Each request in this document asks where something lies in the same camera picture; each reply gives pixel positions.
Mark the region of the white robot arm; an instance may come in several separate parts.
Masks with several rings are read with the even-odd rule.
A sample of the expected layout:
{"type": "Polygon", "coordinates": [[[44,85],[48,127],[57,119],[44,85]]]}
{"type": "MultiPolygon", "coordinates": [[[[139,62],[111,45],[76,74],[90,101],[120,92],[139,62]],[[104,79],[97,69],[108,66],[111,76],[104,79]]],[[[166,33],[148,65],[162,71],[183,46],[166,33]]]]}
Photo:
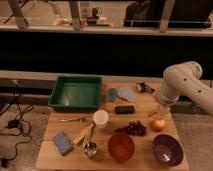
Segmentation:
{"type": "Polygon", "coordinates": [[[200,81],[202,73],[201,65],[195,61],[167,67],[163,72],[163,82],[155,92],[156,101],[171,106],[183,95],[213,116],[213,89],[200,81]]]}

